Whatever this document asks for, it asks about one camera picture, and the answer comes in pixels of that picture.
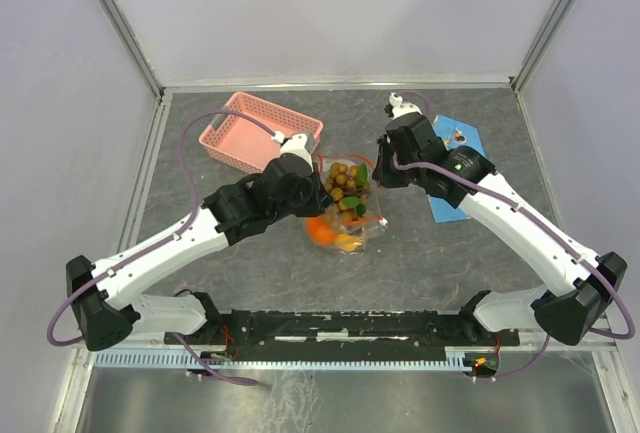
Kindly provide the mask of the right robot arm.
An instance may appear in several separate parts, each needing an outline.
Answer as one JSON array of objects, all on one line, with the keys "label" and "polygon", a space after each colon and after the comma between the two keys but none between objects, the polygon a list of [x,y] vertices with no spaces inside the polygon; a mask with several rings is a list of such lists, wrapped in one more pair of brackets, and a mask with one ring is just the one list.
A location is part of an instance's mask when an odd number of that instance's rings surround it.
[{"label": "right robot arm", "polygon": [[495,166],[469,146],[445,147],[419,112],[395,113],[378,141],[374,180],[385,188],[416,185],[478,221],[538,275],[542,286],[481,292],[458,321],[467,342],[481,344],[494,332],[540,329],[574,346],[619,298],[627,270],[617,253],[599,254],[526,202]]}]

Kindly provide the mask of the clear zip top bag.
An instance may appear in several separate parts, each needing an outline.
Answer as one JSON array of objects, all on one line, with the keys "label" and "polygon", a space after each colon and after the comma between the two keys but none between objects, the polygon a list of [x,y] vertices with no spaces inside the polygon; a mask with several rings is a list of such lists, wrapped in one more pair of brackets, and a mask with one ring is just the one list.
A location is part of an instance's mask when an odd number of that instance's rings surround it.
[{"label": "clear zip top bag", "polygon": [[374,163],[357,154],[317,155],[316,165],[331,203],[325,212],[304,221],[313,244],[343,254],[363,251],[369,240],[385,233],[388,220],[380,209]]}]

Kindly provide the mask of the green longan bunch toy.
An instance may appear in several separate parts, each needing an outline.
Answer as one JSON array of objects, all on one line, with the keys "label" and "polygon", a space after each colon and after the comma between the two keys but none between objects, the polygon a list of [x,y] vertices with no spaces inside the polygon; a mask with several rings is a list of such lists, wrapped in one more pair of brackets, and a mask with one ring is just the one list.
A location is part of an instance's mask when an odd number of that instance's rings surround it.
[{"label": "green longan bunch toy", "polygon": [[338,221],[353,224],[366,217],[371,196],[369,169],[366,163],[346,160],[330,162],[323,182],[334,200],[329,212]]}]

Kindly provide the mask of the yellow orange peach toy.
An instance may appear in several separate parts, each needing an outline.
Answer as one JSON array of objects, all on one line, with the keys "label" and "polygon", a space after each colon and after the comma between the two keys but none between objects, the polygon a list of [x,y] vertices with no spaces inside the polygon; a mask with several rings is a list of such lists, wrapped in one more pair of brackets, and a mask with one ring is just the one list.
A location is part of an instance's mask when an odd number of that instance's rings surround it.
[{"label": "yellow orange peach toy", "polygon": [[344,253],[353,253],[363,246],[364,242],[360,236],[348,233],[339,233],[335,237],[334,247]]}]

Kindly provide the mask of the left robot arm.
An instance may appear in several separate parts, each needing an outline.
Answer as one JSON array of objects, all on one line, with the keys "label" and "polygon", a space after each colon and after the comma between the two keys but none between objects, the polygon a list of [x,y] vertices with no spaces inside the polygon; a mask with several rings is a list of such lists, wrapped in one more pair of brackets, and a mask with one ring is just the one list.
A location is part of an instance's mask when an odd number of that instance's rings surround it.
[{"label": "left robot arm", "polygon": [[171,227],[112,257],[66,264],[69,305],[90,351],[132,334],[180,333],[209,343],[221,319],[205,295],[153,297],[146,290],[180,268],[288,217],[317,217],[331,202],[310,156],[283,153],[257,174],[219,187]]}]

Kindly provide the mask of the orange persimmon toy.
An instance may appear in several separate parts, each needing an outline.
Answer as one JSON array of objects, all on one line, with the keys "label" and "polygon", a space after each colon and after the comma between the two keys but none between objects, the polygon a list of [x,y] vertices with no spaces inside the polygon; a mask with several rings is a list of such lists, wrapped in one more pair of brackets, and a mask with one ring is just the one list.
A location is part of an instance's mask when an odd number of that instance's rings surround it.
[{"label": "orange persimmon toy", "polygon": [[307,218],[304,227],[310,240],[317,245],[328,246],[336,240],[337,232],[324,216]]}]

